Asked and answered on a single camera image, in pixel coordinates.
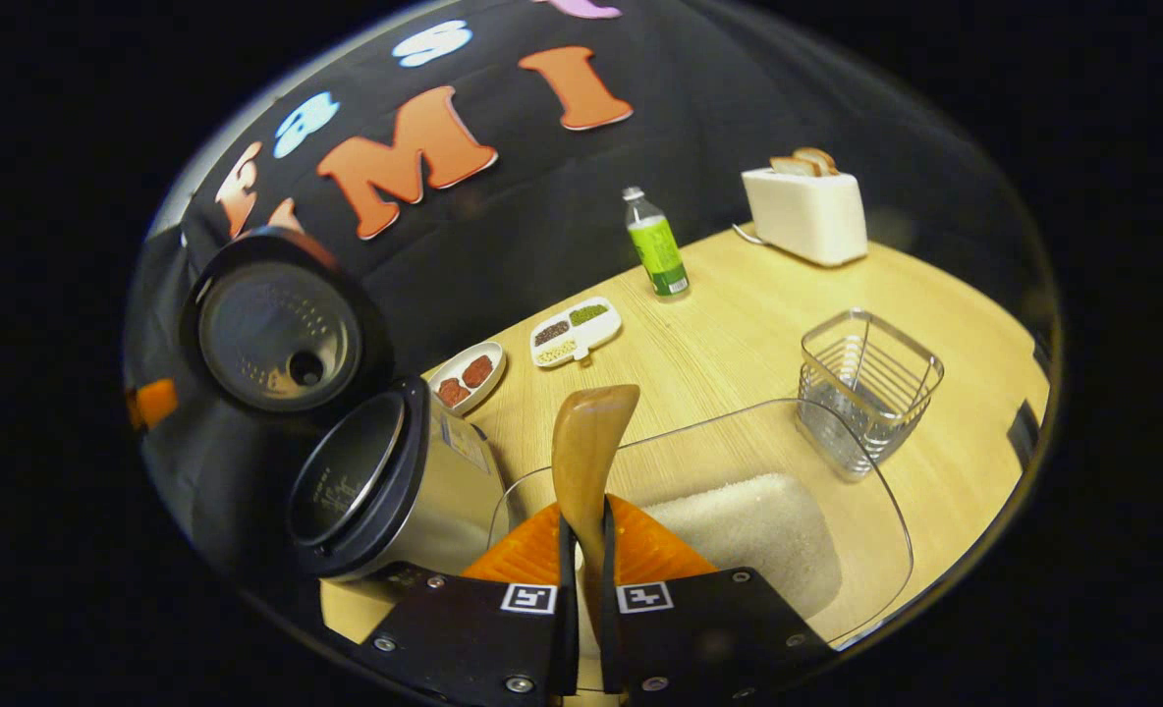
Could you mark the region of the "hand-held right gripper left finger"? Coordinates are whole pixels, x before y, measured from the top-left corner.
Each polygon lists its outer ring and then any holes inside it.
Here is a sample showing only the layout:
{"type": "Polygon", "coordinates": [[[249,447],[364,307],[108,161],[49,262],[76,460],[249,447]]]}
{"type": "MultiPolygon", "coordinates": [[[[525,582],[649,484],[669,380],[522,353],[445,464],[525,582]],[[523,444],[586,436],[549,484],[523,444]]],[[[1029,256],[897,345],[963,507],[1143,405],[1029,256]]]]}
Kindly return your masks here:
{"type": "Polygon", "coordinates": [[[551,504],[461,574],[407,569],[354,660],[431,706],[558,706],[578,679],[575,542],[551,504]]]}

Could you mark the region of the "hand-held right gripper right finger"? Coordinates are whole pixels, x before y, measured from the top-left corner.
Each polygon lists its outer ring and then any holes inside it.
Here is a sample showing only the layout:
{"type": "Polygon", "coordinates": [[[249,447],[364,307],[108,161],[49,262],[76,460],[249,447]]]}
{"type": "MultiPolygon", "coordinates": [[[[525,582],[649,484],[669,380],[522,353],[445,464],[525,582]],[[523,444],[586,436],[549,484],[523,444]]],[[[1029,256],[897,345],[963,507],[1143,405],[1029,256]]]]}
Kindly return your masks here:
{"type": "Polygon", "coordinates": [[[756,704],[837,662],[756,569],[713,567],[614,494],[602,533],[602,685],[625,704],[756,704]]]}

